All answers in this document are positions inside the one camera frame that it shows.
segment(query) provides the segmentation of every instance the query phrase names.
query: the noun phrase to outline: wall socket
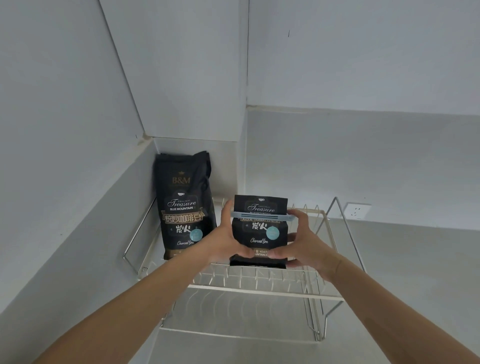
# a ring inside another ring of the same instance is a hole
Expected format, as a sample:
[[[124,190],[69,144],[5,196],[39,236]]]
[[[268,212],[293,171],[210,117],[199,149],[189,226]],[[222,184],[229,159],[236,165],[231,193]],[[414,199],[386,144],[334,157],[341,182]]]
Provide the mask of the wall socket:
[[[348,202],[343,213],[345,214],[346,218],[352,220],[363,220],[370,211],[371,207],[372,206],[369,204],[355,204]]]

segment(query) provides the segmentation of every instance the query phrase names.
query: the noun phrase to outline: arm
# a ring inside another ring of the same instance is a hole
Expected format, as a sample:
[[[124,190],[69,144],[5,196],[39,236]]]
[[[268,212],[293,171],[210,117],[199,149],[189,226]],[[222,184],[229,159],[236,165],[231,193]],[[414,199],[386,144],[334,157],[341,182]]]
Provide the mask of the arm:
[[[75,325],[35,363],[128,363],[203,268],[234,254],[253,256],[233,238],[231,207],[228,201],[213,232]]]
[[[290,267],[311,266],[332,282],[391,363],[480,364],[469,349],[322,242],[306,214],[288,213],[299,218],[297,233],[289,236],[293,243],[272,249],[269,257],[295,257]]]

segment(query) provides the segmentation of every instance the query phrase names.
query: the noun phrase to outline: black coffee bag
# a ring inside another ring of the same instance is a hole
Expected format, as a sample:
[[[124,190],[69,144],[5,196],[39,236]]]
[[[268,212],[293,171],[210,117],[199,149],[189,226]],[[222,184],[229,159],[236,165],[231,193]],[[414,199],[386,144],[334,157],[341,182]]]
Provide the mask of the black coffee bag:
[[[235,195],[233,210],[260,215],[286,215],[286,198]],[[285,268],[286,259],[270,259],[266,253],[273,248],[287,245],[288,225],[285,221],[268,221],[234,218],[233,237],[241,244],[252,248],[255,257],[243,258],[234,255],[231,266],[262,266]]]
[[[193,156],[159,154],[154,180],[164,259],[200,241],[216,227],[208,178],[212,167],[208,152]]]

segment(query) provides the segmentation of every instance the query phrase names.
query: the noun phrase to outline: dish rack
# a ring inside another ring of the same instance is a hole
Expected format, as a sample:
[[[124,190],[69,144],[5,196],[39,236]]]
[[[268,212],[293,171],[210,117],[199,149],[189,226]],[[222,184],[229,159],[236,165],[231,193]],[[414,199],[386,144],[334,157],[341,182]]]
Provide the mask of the dish rack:
[[[214,202],[223,206],[225,200]],[[312,231],[366,271],[337,197],[326,212],[318,205],[314,209],[305,205],[300,210],[309,215]],[[289,222],[288,231],[295,232],[297,225],[297,220]],[[138,279],[165,262],[159,226],[154,200],[123,255]],[[319,343],[326,338],[330,315],[343,302],[335,287],[310,267],[279,269],[212,263],[193,279],[159,329]]]

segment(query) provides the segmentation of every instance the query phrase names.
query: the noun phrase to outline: blue circular label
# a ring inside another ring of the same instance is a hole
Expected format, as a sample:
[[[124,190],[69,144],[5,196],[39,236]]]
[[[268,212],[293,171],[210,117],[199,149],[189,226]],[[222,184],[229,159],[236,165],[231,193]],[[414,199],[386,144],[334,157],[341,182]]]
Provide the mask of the blue circular label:
[[[190,232],[190,239],[192,239],[194,242],[199,242],[202,239],[203,235],[204,233],[202,233],[200,229],[193,229]]]
[[[270,240],[275,240],[280,236],[280,231],[275,226],[270,226],[267,229],[267,238]]]

